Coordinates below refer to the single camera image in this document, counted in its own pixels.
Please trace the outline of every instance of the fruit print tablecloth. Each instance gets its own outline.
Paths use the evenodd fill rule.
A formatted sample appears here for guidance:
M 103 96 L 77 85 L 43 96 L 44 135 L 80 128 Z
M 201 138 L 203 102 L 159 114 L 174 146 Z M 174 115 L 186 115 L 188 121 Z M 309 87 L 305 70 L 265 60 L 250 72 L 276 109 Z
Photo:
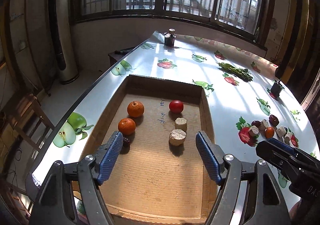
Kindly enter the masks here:
M 242 135 L 242 129 L 248 128 L 254 120 L 268 119 L 268 116 L 273 114 L 278 117 L 279 126 L 284 126 L 294 133 L 291 139 L 294 146 L 319 159 L 319 149 L 312 127 L 292 93 L 284 87 L 280 99 L 276 100 L 269 91 L 275 79 L 276 65 L 248 51 L 198 37 L 177 35 L 174 46 L 165 46 L 164 36 L 154 32 L 148 40 L 115 65 L 92 88 L 74 112 L 84 116 L 90 125 L 95 124 L 125 76 L 131 73 L 181 81 L 205 89 L 215 142 L 225 153 L 233 154 L 241 161 L 256 162 L 259 158 L 255 146 L 265 138 L 259 135 L 247 139 Z M 218 66 L 220 62 L 247 68 L 253 80 L 244 82 L 222 71 Z M 92 128 L 85 131 L 89 136 Z M 46 143 L 51 143 L 52 136 Z M 31 169 L 33 180 L 41 184 L 55 160 L 59 159 L 64 163 L 78 161 L 87 141 L 87 138 L 81 138 L 81 134 L 77 135 L 76 141 L 68 147 L 58 148 L 51 143 L 45 155 L 36 159 Z M 299 198 L 288 190 L 290 182 L 285 181 L 276 168 L 272 167 L 271 170 L 281 185 L 290 209 Z M 239 198 L 241 197 L 244 198 L 242 189 L 239 192 Z M 236 212 L 240 212 L 241 208 L 239 204 Z

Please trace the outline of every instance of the wooden chair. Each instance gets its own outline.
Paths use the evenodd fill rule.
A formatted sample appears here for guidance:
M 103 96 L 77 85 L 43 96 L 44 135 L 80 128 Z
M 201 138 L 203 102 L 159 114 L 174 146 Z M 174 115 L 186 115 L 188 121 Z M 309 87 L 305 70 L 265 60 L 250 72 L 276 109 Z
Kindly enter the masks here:
M 15 93 L 11 99 L 7 102 L 3 108 L 4 113 L 6 114 L 6 120 L 11 125 L 12 129 L 17 131 L 17 133 L 35 150 L 40 151 L 40 144 L 43 141 L 46 134 L 50 129 L 54 129 L 53 123 L 49 120 L 46 114 L 42 111 L 37 98 L 33 94 L 22 95 L 23 92 Z M 22 129 L 26 122 L 28 121 L 28 116 L 34 112 L 39 118 L 36 126 L 32 129 L 31 133 L 27 135 Z M 38 140 L 37 143 L 33 142 L 31 137 L 34 132 L 37 130 L 39 125 L 44 123 L 45 131 Z
M 4 221 L 1 220 L 1 222 L 9 224 L 7 222 L 11 221 L 10 224 L 28 225 L 30 212 L 23 205 L 17 192 L 27 196 L 27 193 L 24 190 L 21 190 L 0 178 L 1 211 L 6 214 L 5 217 L 10 217 L 10 220 L 4 219 Z

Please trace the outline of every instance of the air conditioner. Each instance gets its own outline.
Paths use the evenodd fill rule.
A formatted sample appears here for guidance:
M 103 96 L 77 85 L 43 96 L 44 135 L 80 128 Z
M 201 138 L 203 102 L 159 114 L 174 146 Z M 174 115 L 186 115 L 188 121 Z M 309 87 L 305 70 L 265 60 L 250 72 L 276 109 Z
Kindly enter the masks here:
M 73 54 L 68 16 L 68 0 L 47 0 L 48 26 L 61 84 L 79 76 Z

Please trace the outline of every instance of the orange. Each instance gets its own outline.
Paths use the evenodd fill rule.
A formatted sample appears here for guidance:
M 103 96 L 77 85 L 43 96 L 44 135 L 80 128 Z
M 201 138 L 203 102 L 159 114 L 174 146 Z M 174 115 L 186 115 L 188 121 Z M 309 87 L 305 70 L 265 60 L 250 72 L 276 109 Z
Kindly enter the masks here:
M 127 112 L 131 117 L 141 117 L 144 113 L 144 106 L 139 101 L 132 101 L 127 107 Z
M 136 130 L 136 123 L 131 118 L 121 119 L 118 123 L 118 130 L 123 135 L 131 135 Z
M 273 129 L 272 126 L 268 127 L 266 129 L 266 138 L 271 138 L 275 135 L 275 130 Z

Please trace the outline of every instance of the metal screw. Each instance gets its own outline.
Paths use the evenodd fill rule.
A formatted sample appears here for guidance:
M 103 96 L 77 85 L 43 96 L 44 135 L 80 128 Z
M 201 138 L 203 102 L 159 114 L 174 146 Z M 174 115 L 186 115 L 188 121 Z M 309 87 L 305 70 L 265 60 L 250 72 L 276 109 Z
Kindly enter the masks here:
M 60 161 L 60 160 L 57 160 L 57 161 L 55 161 L 53 164 L 54 164 L 54 166 L 59 166 L 59 165 L 61 164 L 61 161 Z
M 86 159 L 86 161 L 92 161 L 94 159 L 94 156 L 91 154 L 88 154 L 84 159 Z
M 226 159 L 227 161 L 232 161 L 232 160 L 234 159 L 234 157 L 233 157 L 232 154 L 226 154 L 225 159 Z
M 262 160 L 262 159 L 259 159 L 258 160 L 258 164 L 262 165 L 262 166 L 265 166 L 267 163 L 265 160 Z

